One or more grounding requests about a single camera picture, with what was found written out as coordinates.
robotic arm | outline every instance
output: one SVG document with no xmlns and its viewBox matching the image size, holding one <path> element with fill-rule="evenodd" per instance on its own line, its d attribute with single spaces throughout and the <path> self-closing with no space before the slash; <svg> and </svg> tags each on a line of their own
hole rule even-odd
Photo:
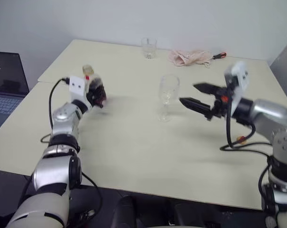
<svg viewBox="0 0 287 228">
<path fill-rule="evenodd" d="M 89 77 L 67 79 L 71 103 L 53 113 L 53 129 L 48 147 L 32 175 L 36 195 L 18 208 L 8 228 L 62 228 L 67 226 L 70 190 L 82 181 L 77 153 L 78 124 L 94 105 L 102 107 L 106 94 L 102 84 L 92 87 Z"/>
<path fill-rule="evenodd" d="M 268 166 L 268 183 L 262 186 L 262 208 L 277 216 L 278 227 L 287 228 L 287 108 L 266 100 L 242 98 L 248 85 L 248 73 L 242 62 L 225 71 L 226 87 L 208 83 L 195 84 L 200 92 L 215 96 L 214 106 L 187 97 L 181 103 L 208 120 L 213 116 L 226 116 L 231 102 L 231 116 L 240 124 L 254 125 L 256 131 L 265 136 L 273 146 L 273 155 Z"/>
</svg>

drinking glass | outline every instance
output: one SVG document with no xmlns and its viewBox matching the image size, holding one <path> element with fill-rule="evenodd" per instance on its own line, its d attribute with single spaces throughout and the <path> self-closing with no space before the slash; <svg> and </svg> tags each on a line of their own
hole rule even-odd
<svg viewBox="0 0 287 228">
<path fill-rule="evenodd" d="M 155 38 L 143 38 L 141 40 L 142 51 L 145 58 L 154 58 L 156 56 L 157 40 Z"/>
<path fill-rule="evenodd" d="M 159 99 L 161 101 L 160 121 L 167 122 L 171 120 L 169 115 L 169 104 L 178 98 L 180 81 L 176 75 L 169 74 L 161 77 L 159 85 Z"/>
</svg>

wine glass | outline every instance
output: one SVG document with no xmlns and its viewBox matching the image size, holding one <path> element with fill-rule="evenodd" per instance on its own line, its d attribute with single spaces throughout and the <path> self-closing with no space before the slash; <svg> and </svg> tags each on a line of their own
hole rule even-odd
<svg viewBox="0 0 287 228">
<path fill-rule="evenodd" d="M 160 110 L 160 121 L 170 121 L 171 117 L 168 112 L 169 104 L 178 98 L 180 81 L 176 75 L 169 74 L 161 77 L 159 86 L 159 99 L 162 103 Z"/>
</svg>

pink fabric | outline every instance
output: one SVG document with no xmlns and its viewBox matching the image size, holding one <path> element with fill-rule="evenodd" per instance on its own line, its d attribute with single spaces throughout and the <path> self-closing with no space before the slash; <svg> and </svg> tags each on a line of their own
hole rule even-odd
<svg viewBox="0 0 287 228">
<path fill-rule="evenodd" d="M 192 63 L 210 65 L 213 55 L 210 51 L 177 51 L 170 52 L 168 59 L 176 66 L 190 65 Z"/>
</svg>

table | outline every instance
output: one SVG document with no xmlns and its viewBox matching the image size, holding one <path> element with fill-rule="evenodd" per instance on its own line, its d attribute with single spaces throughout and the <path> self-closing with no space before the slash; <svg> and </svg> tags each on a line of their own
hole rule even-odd
<svg viewBox="0 0 287 228">
<path fill-rule="evenodd" d="M 81 76 L 82 65 L 89 63 L 101 75 L 108 101 L 104 109 L 94 108 L 84 115 L 79 125 L 79 156 L 83 171 L 99 186 L 260 209 L 257 183 L 266 159 L 252 153 L 220 151 L 226 144 L 223 119 L 209 122 L 179 102 L 171 106 L 170 122 L 157 119 L 162 75 L 179 76 L 180 96 L 212 104 L 212 96 L 201 94 L 191 84 L 224 85 L 223 71 L 241 59 L 213 61 L 211 68 L 175 67 L 167 61 L 167 54 L 160 50 L 156 59 L 149 60 L 138 47 L 74 40 L 0 128 L 0 170 L 31 174 L 46 147 L 39 139 L 50 131 L 47 104 L 53 83 L 69 72 Z M 246 97 L 287 106 L 268 65 L 260 60 L 245 61 L 250 74 Z M 53 108 L 68 100 L 67 86 L 59 84 Z M 231 127 L 233 139 L 249 132 L 235 122 Z M 250 142 L 257 140 L 265 139 L 256 134 Z M 265 146 L 256 148 L 271 153 Z"/>
</svg>

